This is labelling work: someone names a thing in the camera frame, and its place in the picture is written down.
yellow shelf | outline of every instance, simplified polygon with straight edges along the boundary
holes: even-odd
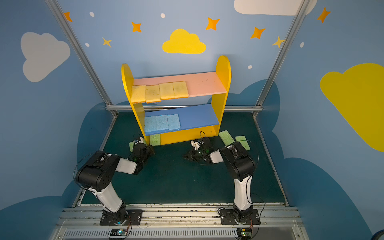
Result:
[[[146,136],[144,132],[144,118],[146,114],[142,103],[131,103],[132,86],[136,85],[157,85],[160,83],[185,81],[187,83],[189,97],[212,95],[211,105],[217,117],[218,125],[161,133],[161,145],[200,138],[200,131],[203,131],[207,137],[218,135],[225,104],[227,102],[229,87],[231,85],[231,65],[226,56],[219,57],[216,64],[216,72],[211,73],[134,79],[131,69],[125,63],[121,66],[121,76],[127,98],[133,113],[135,114],[140,130],[147,142],[149,142],[149,136]]]

yellow sponge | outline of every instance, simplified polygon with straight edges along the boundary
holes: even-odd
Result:
[[[146,102],[147,103],[157,103],[160,102],[160,86],[159,85],[150,85],[146,86],[145,90]]]
[[[132,86],[131,103],[145,103],[145,85]]]
[[[187,84],[185,82],[174,82],[173,90],[175,92],[175,98],[187,98],[189,97]]]
[[[173,91],[172,83],[160,83],[160,98],[161,100],[175,98],[175,93]]]

sponge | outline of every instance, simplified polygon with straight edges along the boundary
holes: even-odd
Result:
[[[166,130],[168,129],[168,118],[167,115],[156,116],[156,129]]]
[[[175,98],[175,92],[173,91],[172,83],[160,83],[160,99],[168,100]]]
[[[130,143],[129,143],[129,151],[130,151],[130,152],[133,152],[133,142],[130,142]]]
[[[145,98],[147,103],[158,103],[160,99],[160,86],[159,85],[150,85],[146,86]]]
[[[187,84],[185,82],[174,82],[173,91],[175,92],[175,98],[187,98],[189,97]]]
[[[157,130],[156,126],[156,116],[145,117],[144,118],[144,131],[153,132]]]
[[[145,85],[132,86],[131,103],[145,103]]]
[[[235,137],[236,141],[238,141],[239,143],[241,143],[241,145],[243,145],[243,147],[245,148],[245,150],[249,151],[251,148],[249,147],[249,144],[247,142],[247,139],[245,138],[245,136],[237,136]]]
[[[150,135],[149,136],[149,143],[152,146],[159,146],[160,145],[160,134]]]
[[[168,115],[168,127],[169,130],[179,129],[180,127],[180,120],[178,114]]]
[[[226,146],[235,142],[235,140],[232,138],[232,136],[229,134],[227,130],[219,132],[218,135],[220,136],[221,140],[223,140]]]

blue sponge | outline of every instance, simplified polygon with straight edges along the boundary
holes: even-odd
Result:
[[[168,126],[169,130],[181,128],[178,114],[168,115]]]
[[[157,130],[156,126],[156,116],[145,117],[144,118],[144,131],[153,132]]]
[[[168,129],[167,115],[156,116],[156,129],[158,131]]]

cable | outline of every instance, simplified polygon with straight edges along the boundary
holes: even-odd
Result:
[[[258,197],[263,201],[263,209],[262,209],[262,211],[261,211],[260,214],[259,214],[259,216],[261,217],[262,212],[264,211],[264,208],[265,208],[265,202],[264,202],[264,200],[262,199],[262,197],[260,197],[258,194],[256,194],[256,193],[251,193],[251,196],[252,196],[252,195],[256,195],[256,196],[258,196]]]
[[[248,198],[248,192],[247,192],[247,188],[248,188],[248,181],[249,179],[251,179],[251,176],[249,176],[248,180],[247,180],[247,183],[245,184],[245,194],[247,195],[247,201],[250,203],[250,204],[253,204],[252,202],[249,201],[249,198]]]
[[[127,228],[127,233],[128,233],[129,225],[131,225],[131,230],[130,230],[129,233],[125,236],[125,238],[123,238],[122,240],[126,239],[126,238],[131,234],[131,232],[132,232],[132,228],[133,228],[133,226],[132,226],[132,220],[131,220],[131,217],[130,217],[130,216],[128,216],[128,217],[129,217],[129,224],[128,224],[128,228]]]
[[[258,224],[257,226],[258,226],[258,227],[257,227],[257,231],[256,231],[255,235],[254,235],[253,237],[250,238],[250,240],[253,239],[253,238],[257,235],[257,233],[259,232],[260,224]]]
[[[260,214],[259,214],[259,218],[261,219],[262,212],[263,212],[263,210],[264,210],[264,208],[265,208],[265,202],[264,202],[264,200],[263,200],[258,194],[256,194],[256,193],[251,193],[251,196],[252,196],[252,195],[256,195],[256,196],[258,196],[258,197],[263,201],[263,209],[262,209],[262,211],[261,211]],[[253,238],[257,235],[257,233],[259,232],[259,229],[260,229],[260,224],[258,224],[257,231],[256,231],[255,235],[254,235],[253,237],[251,237],[251,239],[253,239]]]
[[[223,207],[219,207],[219,208],[217,209],[217,213],[220,215],[220,217],[222,217],[223,215],[221,215],[220,212],[219,212],[220,209],[225,209],[225,208],[223,208]]]
[[[255,171],[256,171],[257,167],[259,166],[259,151],[257,151],[257,147],[256,147],[256,145],[255,145],[253,142],[249,141],[249,140],[239,140],[239,141],[237,141],[237,142],[242,142],[242,141],[250,142],[250,143],[252,143],[253,146],[255,147],[255,150],[256,150],[256,152],[257,152],[257,163],[256,163],[256,167],[255,167]]]
[[[84,190],[88,190],[86,188],[84,188],[83,186],[79,185],[79,183],[76,181],[75,177],[74,177],[74,173],[76,172],[76,169],[77,169],[77,166],[81,163],[82,160],[84,160],[84,158],[86,158],[87,156],[83,157],[77,164],[76,164],[76,167],[73,169],[73,181],[76,183],[77,186],[79,186],[81,189],[84,189]]]

